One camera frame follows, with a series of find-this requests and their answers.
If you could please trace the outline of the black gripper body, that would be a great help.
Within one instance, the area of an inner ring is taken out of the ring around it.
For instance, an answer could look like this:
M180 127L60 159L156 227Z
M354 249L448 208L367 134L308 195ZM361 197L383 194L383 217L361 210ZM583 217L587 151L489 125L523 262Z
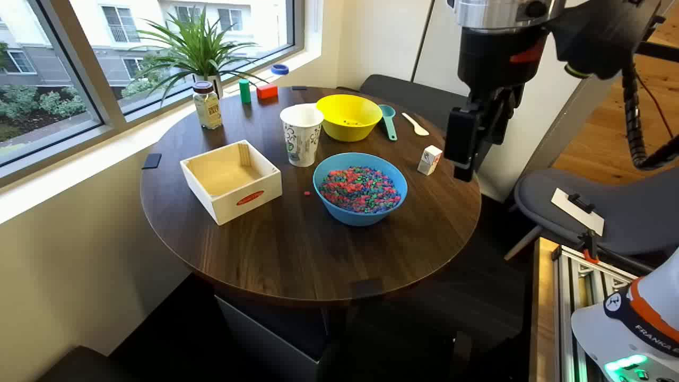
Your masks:
M502 145L528 80L528 39L491 35L465 27L461 39L459 77L469 88L469 102L478 110L476 145Z

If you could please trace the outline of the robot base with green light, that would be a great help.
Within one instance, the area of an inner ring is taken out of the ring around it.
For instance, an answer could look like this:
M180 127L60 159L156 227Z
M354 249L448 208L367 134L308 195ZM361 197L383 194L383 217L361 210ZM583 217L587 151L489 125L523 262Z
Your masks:
M609 382L679 382L679 249L653 271L572 314Z

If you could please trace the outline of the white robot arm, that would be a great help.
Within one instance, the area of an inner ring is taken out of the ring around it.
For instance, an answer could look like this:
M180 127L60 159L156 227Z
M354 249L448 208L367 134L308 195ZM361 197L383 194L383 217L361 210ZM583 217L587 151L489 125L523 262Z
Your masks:
M492 145L505 138L507 121L538 75L547 37L556 58L575 78L600 80L622 75L627 141L639 171L656 171L679 155L679 138L656 154L645 151L636 98L636 53L675 59L677 51L650 43L663 0L448 0L462 27L459 78L469 102L448 116L443 157L455 176L469 180Z

